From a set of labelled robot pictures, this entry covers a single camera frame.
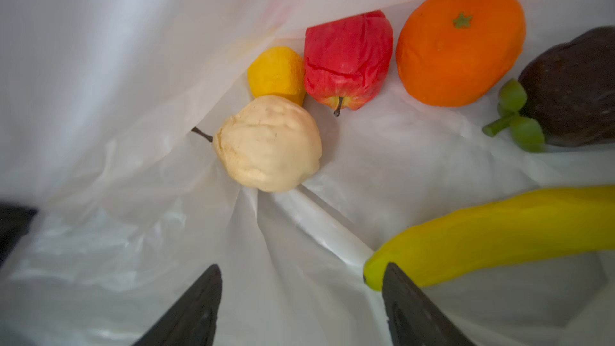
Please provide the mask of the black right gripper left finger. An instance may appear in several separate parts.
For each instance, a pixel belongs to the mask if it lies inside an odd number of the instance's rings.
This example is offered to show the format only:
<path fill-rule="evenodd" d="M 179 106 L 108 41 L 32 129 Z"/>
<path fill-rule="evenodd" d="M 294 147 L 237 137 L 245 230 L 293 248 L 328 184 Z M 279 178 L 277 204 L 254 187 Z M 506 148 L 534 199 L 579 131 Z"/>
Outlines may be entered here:
<path fill-rule="evenodd" d="M 221 270 L 213 264 L 135 346 L 212 346 L 222 291 Z"/>

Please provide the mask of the dark purple mangosteen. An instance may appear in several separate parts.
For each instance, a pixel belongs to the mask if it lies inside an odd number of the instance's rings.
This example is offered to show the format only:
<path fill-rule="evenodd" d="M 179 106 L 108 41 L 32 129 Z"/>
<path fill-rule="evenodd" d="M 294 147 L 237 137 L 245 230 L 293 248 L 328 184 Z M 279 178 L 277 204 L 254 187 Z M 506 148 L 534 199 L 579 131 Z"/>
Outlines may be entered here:
<path fill-rule="evenodd" d="M 614 142 L 614 28 L 596 27 L 549 48 L 498 94 L 499 119 L 486 136 L 507 131 L 525 152 Z"/>

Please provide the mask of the cream pear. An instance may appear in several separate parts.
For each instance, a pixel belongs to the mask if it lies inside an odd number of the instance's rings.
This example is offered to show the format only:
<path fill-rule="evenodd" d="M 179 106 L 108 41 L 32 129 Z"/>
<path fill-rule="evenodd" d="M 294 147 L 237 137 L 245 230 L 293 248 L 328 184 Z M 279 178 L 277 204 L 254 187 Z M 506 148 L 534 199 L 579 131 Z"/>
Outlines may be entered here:
<path fill-rule="evenodd" d="M 227 174 L 262 192 L 288 192 L 320 170 L 323 155 L 314 118 L 301 106 L 276 95 L 259 97 L 228 118 L 211 142 Z"/>

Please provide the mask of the red apple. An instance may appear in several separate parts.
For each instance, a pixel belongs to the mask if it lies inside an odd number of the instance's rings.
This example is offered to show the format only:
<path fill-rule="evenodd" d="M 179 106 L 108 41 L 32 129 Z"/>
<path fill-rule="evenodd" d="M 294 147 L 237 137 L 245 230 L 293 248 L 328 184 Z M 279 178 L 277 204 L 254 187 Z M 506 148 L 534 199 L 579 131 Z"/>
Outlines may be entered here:
<path fill-rule="evenodd" d="M 382 11 L 309 27 L 304 40 L 304 86 L 335 116 L 356 111 L 381 91 L 393 53 L 393 29 Z"/>

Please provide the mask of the orange fruit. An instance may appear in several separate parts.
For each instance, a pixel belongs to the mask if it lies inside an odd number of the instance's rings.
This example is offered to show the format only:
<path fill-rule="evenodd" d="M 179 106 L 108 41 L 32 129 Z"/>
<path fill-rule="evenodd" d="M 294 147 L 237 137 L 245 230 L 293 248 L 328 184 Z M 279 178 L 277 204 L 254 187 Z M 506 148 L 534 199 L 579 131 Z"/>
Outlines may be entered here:
<path fill-rule="evenodd" d="M 518 0 L 426 0 L 398 38 L 400 81 L 423 104 L 467 106 L 510 71 L 525 36 Z"/>

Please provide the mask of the yellow lemon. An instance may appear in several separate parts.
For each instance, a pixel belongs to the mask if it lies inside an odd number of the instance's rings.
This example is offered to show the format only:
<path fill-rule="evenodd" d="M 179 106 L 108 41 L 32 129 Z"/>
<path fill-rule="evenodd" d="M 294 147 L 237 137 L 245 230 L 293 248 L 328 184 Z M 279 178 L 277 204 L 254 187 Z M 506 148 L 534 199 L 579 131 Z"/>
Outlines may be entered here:
<path fill-rule="evenodd" d="M 276 95 L 303 106 L 304 60 L 287 46 L 264 51 L 248 67 L 247 79 L 254 98 Z"/>

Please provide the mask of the yellow banana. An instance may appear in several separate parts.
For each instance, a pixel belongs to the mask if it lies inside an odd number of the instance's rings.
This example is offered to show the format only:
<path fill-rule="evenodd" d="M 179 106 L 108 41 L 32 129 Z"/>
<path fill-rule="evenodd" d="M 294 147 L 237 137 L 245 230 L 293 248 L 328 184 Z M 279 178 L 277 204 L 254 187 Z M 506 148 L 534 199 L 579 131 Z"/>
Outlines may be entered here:
<path fill-rule="evenodd" d="M 480 269 L 613 248 L 613 186 L 541 189 L 410 227 L 369 258 L 363 276 L 380 291 L 386 267 L 396 264 L 428 287 Z"/>

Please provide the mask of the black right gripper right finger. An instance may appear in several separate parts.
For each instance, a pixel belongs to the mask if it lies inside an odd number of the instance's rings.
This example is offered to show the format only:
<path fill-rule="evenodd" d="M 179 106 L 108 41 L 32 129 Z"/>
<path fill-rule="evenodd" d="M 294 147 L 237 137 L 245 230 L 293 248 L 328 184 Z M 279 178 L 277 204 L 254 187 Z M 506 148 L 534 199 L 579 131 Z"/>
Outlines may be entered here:
<path fill-rule="evenodd" d="M 474 346 L 394 263 L 385 269 L 382 296 L 395 346 Z"/>

